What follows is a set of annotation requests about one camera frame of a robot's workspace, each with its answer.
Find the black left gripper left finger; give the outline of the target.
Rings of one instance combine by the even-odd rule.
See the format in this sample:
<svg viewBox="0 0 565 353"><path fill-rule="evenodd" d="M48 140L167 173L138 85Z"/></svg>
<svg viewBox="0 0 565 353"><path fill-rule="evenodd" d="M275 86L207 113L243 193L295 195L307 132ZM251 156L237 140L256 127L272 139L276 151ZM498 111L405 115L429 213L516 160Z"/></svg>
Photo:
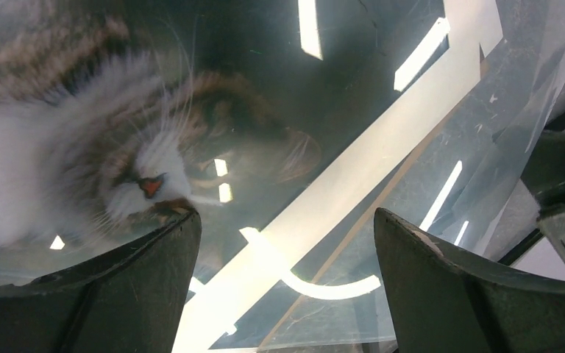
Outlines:
<svg viewBox="0 0 565 353"><path fill-rule="evenodd" d="M0 352L170 352L202 234L196 212L23 286L0 286Z"/></svg>

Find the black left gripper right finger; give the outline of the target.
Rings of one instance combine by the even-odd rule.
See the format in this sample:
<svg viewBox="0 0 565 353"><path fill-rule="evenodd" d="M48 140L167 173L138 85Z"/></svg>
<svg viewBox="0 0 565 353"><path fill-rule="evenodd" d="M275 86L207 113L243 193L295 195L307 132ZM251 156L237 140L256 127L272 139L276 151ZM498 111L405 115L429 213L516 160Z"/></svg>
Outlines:
<svg viewBox="0 0 565 353"><path fill-rule="evenodd" d="M400 352L565 352L565 281L490 261L384 208L374 242Z"/></svg>

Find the clear acrylic sheet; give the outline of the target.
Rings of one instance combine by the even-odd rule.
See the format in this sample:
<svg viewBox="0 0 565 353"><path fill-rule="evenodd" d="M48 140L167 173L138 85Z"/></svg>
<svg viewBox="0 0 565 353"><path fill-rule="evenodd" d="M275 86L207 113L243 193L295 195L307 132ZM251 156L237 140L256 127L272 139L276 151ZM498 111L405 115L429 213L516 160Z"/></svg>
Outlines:
<svg viewBox="0 0 565 353"><path fill-rule="evenodd" d="M263 230L449 48L446 1L248 1L231 3L235 64L285 122L322 150L303 179L241 179L205 216L203 254L222 267ZM395 338L374 247L383 207L440 238L483 251L549 121L565 83L565 1L495 1L502 39L480 55L480 81L397 166L291 269L303 282L377 289L315 299L277 282L206 352L338 348Z"/></svg>

